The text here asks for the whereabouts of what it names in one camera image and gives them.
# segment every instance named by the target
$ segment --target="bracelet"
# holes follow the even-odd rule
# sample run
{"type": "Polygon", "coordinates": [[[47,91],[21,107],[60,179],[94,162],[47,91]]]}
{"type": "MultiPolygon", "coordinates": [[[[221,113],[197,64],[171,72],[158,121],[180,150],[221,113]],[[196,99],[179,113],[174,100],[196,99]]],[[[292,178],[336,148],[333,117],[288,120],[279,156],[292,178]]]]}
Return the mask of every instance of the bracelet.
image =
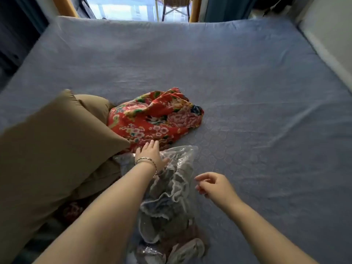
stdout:
{"type": "Polygon", "coordinates": [[[139,161],[139,160],[150,160],[150,161],[154,164],[154,166],[155,166],[155,175],[153,176],[153,178],[158,174],[158,168],[156,167],[155,162],[154,162],[151,158],[149,158],[149,157],[141,157],[141,158],[138,159],[134,164],[135,164],[135,165],[138,164],[138,161],[139,161]]]}

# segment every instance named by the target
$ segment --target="hand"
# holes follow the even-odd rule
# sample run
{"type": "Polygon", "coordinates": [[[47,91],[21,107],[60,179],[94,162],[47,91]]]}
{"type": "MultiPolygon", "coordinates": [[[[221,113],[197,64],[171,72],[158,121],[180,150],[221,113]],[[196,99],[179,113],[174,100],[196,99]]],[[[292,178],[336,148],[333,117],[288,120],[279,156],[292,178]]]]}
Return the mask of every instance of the hand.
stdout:
{"type": "Polygon", "coordinates": [[[207,172],[196,176],[194,179],[199,182],[196,190],[201,195],[210,198],[214,204],[225,212],[230,205],[243,203],[225,175],[207,172]]]}
{"type": "MultiPolygon", "coordinates": [[[[134,161],[136,162],[141,157],[148,157],[152,159],[156,164],[157,172],[161,171],[170,162],[169,158],[164,158],[163,160],[161,159],[160,152],[159,152],[159,141],[154,141],[154,140],[150,141],[150,143],[147,142],[143,146],[142,150],[140,149],[140,147],[137,148],[135,152],[134,161]]],[[[150,160],[143,159],[141,161],[149,162],[150,164],[153,165],[153,163],[150,160]]]]}

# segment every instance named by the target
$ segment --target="red floral pillowcase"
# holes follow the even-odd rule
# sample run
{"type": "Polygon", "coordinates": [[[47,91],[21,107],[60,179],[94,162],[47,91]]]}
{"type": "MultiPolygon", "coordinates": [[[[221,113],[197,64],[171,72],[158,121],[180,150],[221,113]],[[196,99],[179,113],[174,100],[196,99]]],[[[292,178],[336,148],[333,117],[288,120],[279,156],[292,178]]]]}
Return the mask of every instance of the red floral pillowcase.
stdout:
{"type": "Polygon", "coordinates": [[[114,107],[108,126],[131,143],[123,152],[135,152],[150,140],[158,140],[160,150],[165,150],[190,129],[199,127],[203,115],[201,107],[190,103],[178,88],[172,88],[146,93],[114,107]]]}

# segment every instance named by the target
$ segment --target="forearm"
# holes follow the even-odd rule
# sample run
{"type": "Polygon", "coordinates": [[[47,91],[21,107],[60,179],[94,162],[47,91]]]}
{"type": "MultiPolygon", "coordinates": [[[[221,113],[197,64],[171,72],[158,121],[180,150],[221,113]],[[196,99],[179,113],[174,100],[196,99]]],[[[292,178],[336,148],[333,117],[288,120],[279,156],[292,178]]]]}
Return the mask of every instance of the forearm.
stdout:
{"type": "Polygon", "coordinates": [[[226,213],[242,231],[260,263],[317,264],[248,205],[231,204],[226,213]]]}
{"type": "Polygon", "coordinates": [[[104,191],[35,263],[116,263],[154,174],[150,163],[137,164],[104,191]]]}

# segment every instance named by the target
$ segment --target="shiny floor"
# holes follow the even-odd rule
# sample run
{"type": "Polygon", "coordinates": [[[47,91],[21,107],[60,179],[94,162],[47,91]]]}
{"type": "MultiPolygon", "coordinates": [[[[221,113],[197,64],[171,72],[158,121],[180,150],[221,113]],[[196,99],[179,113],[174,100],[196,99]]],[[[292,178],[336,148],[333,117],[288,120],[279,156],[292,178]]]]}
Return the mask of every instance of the shiny floor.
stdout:
{"type": "MultiPolygon", "coordinates": [[[[135,20],[157,22],[155,0],[87,0],[94,15],[98,19],[135,20]]],[[[187,14],[187,8],[179,8],[187,14]]],[[[159,21],[163,14],[163,4],[158,2],[159,21]]],[[[188,22],[186,15],[172,11],[165,15],[166,22],[188,22]]]]}

